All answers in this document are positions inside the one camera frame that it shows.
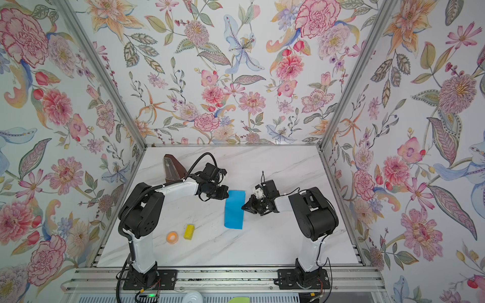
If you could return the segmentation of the blue square paper sheet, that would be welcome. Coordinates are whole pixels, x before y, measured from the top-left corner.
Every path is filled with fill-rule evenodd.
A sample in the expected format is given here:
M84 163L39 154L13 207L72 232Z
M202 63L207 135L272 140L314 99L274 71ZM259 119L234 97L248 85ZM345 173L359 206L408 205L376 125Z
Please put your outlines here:
M224 227L228 229L243 229L244 214L242 209L246 201L246 192L230 190L229 197L226 199L224 212Z

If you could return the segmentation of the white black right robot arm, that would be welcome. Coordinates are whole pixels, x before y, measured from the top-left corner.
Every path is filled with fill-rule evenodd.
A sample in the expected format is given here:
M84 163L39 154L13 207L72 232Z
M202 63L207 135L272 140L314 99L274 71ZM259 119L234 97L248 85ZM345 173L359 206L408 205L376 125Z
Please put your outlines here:
M338 227L339 219L333 204L324 197L319 188L298 188L281 194L274 181L269 180L255 187L241 209L260 216L292 212L306 238L296 259L296 271L303 275L316 275L320 271L323 243Z

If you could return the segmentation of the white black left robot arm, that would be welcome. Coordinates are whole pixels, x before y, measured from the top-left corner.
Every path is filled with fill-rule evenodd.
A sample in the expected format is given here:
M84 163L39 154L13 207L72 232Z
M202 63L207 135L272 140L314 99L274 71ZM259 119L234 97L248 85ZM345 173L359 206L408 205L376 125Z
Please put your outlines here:
M118 232L128 240L131 266L137 273L145 275L157 268L152 232L159 223L162 207L191 196L202 201L228 198L229 188L222 184L226 174L226 169L208 163L202 171L185 179L158 186L135 186L120 210Z

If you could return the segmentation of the brown wooden metronome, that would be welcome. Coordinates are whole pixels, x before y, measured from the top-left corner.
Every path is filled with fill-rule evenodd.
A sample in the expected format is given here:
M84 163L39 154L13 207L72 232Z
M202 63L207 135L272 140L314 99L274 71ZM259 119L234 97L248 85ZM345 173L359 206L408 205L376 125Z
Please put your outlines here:
M187 170L175 158L174 155L165 154L163 158L165 181L167 183L181 180L185 177Z

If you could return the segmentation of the yellow cylinder block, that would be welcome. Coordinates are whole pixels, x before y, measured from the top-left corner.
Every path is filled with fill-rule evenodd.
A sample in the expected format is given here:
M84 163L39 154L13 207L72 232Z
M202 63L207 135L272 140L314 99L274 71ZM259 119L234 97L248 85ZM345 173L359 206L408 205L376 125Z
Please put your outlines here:
M195 226L193 224L188 224L184 231L184 235L183 235L184 239L192 240L194 232L195 232Z

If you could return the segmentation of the orange tape roll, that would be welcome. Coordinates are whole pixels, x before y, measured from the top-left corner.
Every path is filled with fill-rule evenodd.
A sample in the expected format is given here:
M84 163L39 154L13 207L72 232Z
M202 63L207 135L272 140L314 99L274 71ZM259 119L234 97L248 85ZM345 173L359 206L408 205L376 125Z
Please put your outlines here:
M179 240L179 235L175 231L169 232L166 236L166 241L170 245L176 244L178 240Z

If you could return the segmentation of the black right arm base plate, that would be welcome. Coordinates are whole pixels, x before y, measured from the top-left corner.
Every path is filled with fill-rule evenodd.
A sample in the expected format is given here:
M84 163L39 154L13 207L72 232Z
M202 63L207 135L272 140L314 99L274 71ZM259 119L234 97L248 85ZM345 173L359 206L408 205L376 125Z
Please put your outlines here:
M330 278L327 270L319 268L311 272L300 269L277 270L277 277L274 284L280 290L329 290Z

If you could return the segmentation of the green object below rail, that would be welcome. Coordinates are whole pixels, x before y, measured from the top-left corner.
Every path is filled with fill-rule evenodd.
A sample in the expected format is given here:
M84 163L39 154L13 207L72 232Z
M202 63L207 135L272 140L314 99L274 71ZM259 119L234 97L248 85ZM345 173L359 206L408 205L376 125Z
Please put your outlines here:
M251 300L248 297L234 297L230 299L227 303L250 303Z

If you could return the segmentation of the white round object below rail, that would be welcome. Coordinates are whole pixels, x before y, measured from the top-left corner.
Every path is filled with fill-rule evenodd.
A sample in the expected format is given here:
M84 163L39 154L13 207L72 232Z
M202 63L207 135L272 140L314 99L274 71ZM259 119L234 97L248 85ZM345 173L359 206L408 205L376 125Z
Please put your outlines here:
M203 295L197 291L187 292L183 297L182 303L204 303Z

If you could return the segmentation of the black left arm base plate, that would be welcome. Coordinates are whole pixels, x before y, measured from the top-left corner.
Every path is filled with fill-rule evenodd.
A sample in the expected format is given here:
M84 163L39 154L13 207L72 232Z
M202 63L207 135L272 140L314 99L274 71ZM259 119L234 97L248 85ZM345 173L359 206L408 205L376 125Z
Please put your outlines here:
M130 268L122 289L139 291L151 287L155 290L174 290L177 274L177 270L150 270L142 274Z

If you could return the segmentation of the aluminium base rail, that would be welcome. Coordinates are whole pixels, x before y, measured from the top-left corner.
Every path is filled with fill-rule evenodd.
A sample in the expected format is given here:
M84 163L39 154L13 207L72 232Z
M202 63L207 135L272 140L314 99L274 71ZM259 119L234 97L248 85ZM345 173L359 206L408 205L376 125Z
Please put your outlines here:
M174 267L171 288L165 284L153 291L162 293L199 292L281 292L275 281L280 271L288 266L235 266L235 267ZM385 292L380 272L368 266L326 267L332 292ZM86 268L75 270L72 278L61 286L65 294L112 293L116 290L119 268Z

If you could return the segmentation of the aluminium frame corner post left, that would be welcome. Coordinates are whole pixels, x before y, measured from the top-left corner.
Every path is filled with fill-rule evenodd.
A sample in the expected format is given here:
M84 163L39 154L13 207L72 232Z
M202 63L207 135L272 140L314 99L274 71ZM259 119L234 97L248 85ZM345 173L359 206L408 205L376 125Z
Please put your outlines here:
M53 3L58 9L60 15L63 17L68 28L73 31L73 37L79 43L80 49L84 52L88 61L92 64L99 82L101 82L102 86L107 90L107 93L114 102L114 105L120 113L121 118L124 119L132 139L137 145L139 145L141 152L144 154L147 149L146 141L142 138L138 128L136 127L135 120L130 116L129 111L123 102L123 98L120 96L117 88L111 80L111 77L104 68L102 59L95 51L92 41L89 39L84 27L69 4L69 1L54 0Z

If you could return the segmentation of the aluminium frame corner post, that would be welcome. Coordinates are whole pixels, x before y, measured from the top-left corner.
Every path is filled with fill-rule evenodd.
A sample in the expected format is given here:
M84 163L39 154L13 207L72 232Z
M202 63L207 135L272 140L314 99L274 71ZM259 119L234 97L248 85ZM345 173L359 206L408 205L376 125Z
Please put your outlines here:
M120 96L117 88L111 80L111 77L104 68L102 59L95 51L92 41L89 39L84 27L69 4L69 1L54 0L53 3L58 9L60 15L63 17L68 28L73 31L73 37L79 43L80 49L84 52L88 61L92 64L99 82L101 82L102 86L107 90L107 93L114 102L114 105L120 113L121 118L124 119L132 139L137 145L139 145L141 152L144 154L147 149L146 141L142 138L138 128L136 127L135 120L130 116L129 111L123 102L123 98Z
M349 80L343 90L341 99L337 103L336 110L333 112L329 127L327 128L327 131L323 136L320 145L318 146L320 151L323 151L328 145L330 145L331 138L335 130L337 129L341 116L343 115L343 112L346 109L353 92L361 82L361 77L365 72L368 63L370 62L372 53L376 49L376 45L380 40L381 34L383 33L385 26L391 18L392 11L394 10L395 5L396 4L393 1L382 2L382 6L376 14L375 22L373 23L369 35L366 39L366 45L363 47L361 55L356 61L354 69L349 74Z

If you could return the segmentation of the aluminium frame corner post right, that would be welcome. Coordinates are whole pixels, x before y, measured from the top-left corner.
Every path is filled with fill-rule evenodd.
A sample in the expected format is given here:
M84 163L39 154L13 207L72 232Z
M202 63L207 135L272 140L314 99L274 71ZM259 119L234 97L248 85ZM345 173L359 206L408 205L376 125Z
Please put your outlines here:
M331 138L335 130L337 129L341 116L343 115L343 112L346 109L353 92L361 82L361 77L365 72L368 63L370 62L372 53L376 49L376 45L380 40L381 34L383 33L385 26L391 18L392 11L394 10L395 5L396 4L393 1L382 2L382 6L376 14L375 22L373 23L369 35L366 39L366 45L363 47L361 55L356 61L354 69L349 74L349 80L343 90L341 99L337 103L336 110L333 112L329 127L327 128L327 131L323 136L320 145L318 146L320 151L323 151L328 145L330 145Z

